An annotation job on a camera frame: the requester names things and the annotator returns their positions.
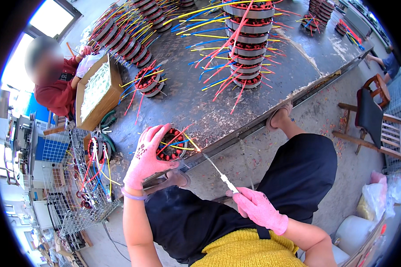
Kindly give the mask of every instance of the yellow knit top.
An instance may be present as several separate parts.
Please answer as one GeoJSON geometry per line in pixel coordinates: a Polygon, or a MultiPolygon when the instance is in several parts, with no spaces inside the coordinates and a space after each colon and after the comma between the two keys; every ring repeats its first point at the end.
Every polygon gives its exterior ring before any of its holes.
{"type": "Polygon", "coordinates": [[[231,232],[206,246],[207,253],[192,267],[252,267],[304,265],[295,256],[299,249],[294,243],[269,230],[271,239],[259,239],[257,229],[241,229],[231,232]]]}

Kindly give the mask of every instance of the black chair seat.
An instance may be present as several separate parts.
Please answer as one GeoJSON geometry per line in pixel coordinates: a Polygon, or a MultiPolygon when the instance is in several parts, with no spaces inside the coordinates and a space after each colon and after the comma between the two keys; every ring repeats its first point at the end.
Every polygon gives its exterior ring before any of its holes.
{"type": "Polygon", "coordinates": [[[355,126],[368,131],[377,148],[381,148],[383,111],[374,102],[370,92],[361,88],[357,92],[358,111],[355,118],[355,126]]]}

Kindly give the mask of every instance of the foot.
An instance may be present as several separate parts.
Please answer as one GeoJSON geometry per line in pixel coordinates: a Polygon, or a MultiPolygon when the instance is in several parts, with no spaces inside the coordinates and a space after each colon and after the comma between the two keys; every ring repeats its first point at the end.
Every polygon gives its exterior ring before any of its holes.
{"type": "Polygon", "coordinates": [[[165,174],[167,179],[153,187],[150,187],[149,189],[144,190],[147,195],[150,195],[158,190],[164,189],[166,187],[170,187],[173,185],[176,185],[178,187],[185,188],[190,185],[190,178],[187,176],[187,174],[184,174],[180,170],[170,170],[165,174]]]}
{"type": "Polygon", "coordinates": [[[170,170],[165,175],[172,185],[183,187],[190,184],[190,178],[180,170],[170,170]]]}
{"type": "Polygon", "coordinates": [[[371,56],[370,55],[365,56],[365,63],[367,64],[367,67],[369,69],[371,69],[370,61],[371,61],[371,56]]]}
{"type": "Polygon", "coordinates": [[[281,125],[283,120],[289,120],[288,110],[279,109],[270,120],[270,126],[274,128],[279,128],[279,125],[281,125]]]}

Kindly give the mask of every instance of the red shirt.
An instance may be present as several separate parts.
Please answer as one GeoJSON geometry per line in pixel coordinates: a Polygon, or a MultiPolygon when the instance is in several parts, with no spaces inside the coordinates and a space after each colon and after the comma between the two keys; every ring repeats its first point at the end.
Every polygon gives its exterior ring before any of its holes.
{"type": "MultiPolygon", "coordinates": [[[[76,74],[77,63],[75,58],[70,60],[64,59],[63,73],[76,74]]],[[[71,88],[71,79],[69,82],[57,80],[49,86],[34,87],[34,98],[37,103],[47,107],[50,111],[58,116],[67,116],[68,113],[74,114],[74,101],[76,99],[76,89],[71,88]]]]}

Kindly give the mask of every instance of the person sitting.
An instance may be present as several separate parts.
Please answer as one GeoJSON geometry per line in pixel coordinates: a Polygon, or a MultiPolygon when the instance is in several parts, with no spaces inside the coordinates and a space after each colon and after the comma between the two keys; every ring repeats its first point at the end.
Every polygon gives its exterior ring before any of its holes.
{"type": "Polygon", "coordinates": [[[25,69],[34,82],[34,98],[37,103],[58,116],[74,120],[74,102],[77,83],[75,76],[80,61],[92,51],[90,46],[82,48],[78,56],[64,59],[58,42],[49,36],[34,39],[27,48],[25,69]]]}
{"type": "Polygon", "coordinates": [[[365,56],[365,59],[367,61],[367,66],[370,68],[370,61],[376,61],[383,67],[385,67],[385,78],[383,79],[385,83],[388,83],[390,80],[395,78],[396,74],[399,71],[399,67],[401,67],[401,64],[396,60],[394,54],[393,54],[393,47],[389,46],[390,49],[390,54],[387,58],[385,59],[380,59],[378,57],[372,56],[370,54],[367,54],[365,56]]]}
{"type": "Polygon", "coordinates": [[[132,266],[162,266],[154,241],[192,267],[337,266],[330,236],[311,225],[334,183],[336,150],[327,137],[306,133],[292,122],[291,108],[286,104],[267,120],[270,131],[282,130],[289,141],[276,152],[257,190],[226,192],[239,212],[184,189],[190,179],[178,170],[166,173],[169,187],[159,184],[144,192],[144,179],[178,167],[178,162],[156,157],[171,125],[147,127],[122,188],[123,233],[132,266]],[[304,263],[296,256],[298,248],[306,252],[304,263]]]}

